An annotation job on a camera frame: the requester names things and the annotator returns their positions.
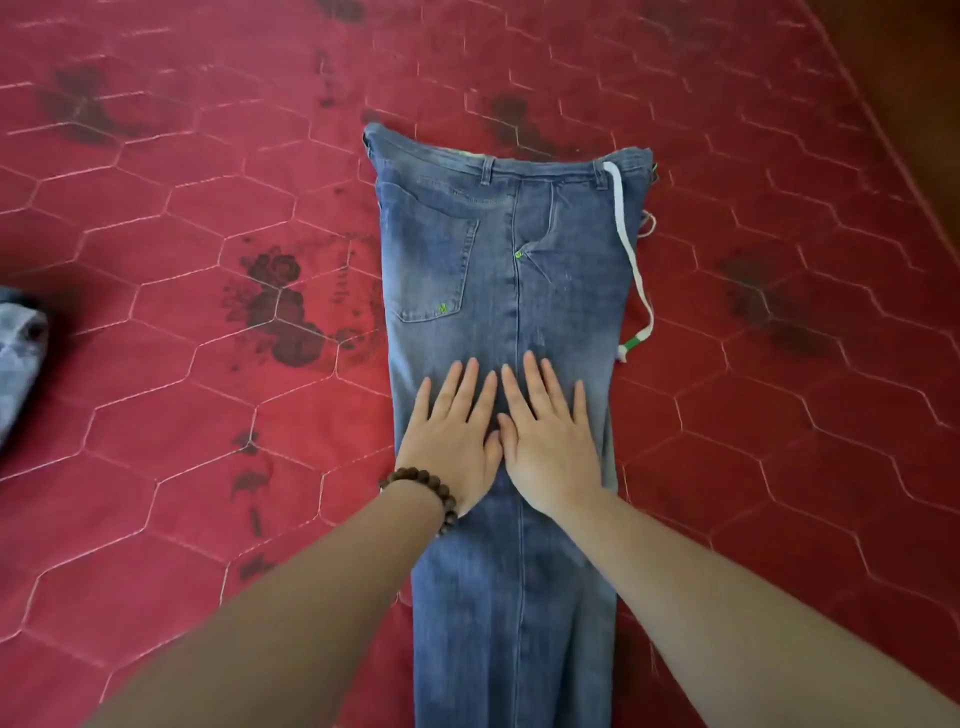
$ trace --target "brown beaded bracelet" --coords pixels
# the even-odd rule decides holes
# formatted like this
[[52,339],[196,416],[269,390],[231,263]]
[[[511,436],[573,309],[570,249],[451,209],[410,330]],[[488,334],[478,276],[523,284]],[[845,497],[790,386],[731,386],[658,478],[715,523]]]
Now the brown beaded bracelet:
[[431,491],[437,494],[441,503],[444,505],[444,524],[440,527],[439,536],[443,536],[453,526],[457,524],[457,499],[450,494],[450,489],[440,482],[440,479],[431,475],[427,471],[417,468],[398,468],[389,475],[386,480],[381,480],[380,490],[382,491],[395,480],[413,480],[425,485]]

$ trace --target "brown wooden floor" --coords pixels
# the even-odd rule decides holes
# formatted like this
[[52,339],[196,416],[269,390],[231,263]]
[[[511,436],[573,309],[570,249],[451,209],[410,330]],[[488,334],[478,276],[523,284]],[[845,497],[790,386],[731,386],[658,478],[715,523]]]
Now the brown wooden floor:
[[960,248],[960,2],[807,2]]

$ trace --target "person's right hand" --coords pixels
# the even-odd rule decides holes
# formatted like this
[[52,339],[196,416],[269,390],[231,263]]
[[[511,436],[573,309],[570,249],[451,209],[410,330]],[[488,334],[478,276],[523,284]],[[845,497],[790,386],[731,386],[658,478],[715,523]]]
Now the person's right hand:
[[540,364],[543,377],[533,353],[523,355],[533,412],[513,371],[503,365],[501,378],[510,417],[496,417],[507,474],[531,506],[556,520],[575,507],[578,498],[600,489],[600,461],[590,436],[584,383],[577,381],[571,417],[553,367],[547,359]]

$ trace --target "back pocket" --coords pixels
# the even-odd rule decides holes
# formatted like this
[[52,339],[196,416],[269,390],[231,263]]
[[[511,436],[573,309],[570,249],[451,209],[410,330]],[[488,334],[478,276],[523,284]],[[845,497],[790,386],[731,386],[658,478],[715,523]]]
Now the back pocket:
[[427,207],[392,182],[378,182],[383,300],[400,321],[430,321],[460,310],[479,220]]

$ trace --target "white drawstring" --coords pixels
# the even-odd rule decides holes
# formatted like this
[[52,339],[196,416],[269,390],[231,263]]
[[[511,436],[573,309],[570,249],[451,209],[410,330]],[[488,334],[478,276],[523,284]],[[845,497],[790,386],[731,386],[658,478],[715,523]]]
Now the white drawstring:
[[[623,181],[620,179],[620,170],[611,161],[605,161],[603,163],[603,168],[605,171],[609,172],[610,176],[613,178],[613,218],[616,220],[616,231],[620,236],[620,242],[623,243],[623,250],[626,251],[627,257],[630,259],[630,267],[634,269],[634,284],[636,285],[636,292],[640,295],[640,300],[643,301],[643,305],[646,306],[647,313],[650,315],[649,324],[634,334],[633,337],[617,347],[616,358],[622,362],[626,362],[627,352],[641,341],[646,341],[649,339],[650,334],[653,333],[654,309],[650,305],[650,302],[647,301],[646,293],[643,292],[643,277],[640,275],[640,269],[636,267],[634,246],[630,244],[630,238],[627,237],[627,224],[623,219]],[[646,225],[647,220],[651,221],[650,229],[647,232],[638,235],[637,237],[646,237],[657,228],[657,218],[654,217],[650,212],[643,210],[643,222],[640,226],[643,227]]]

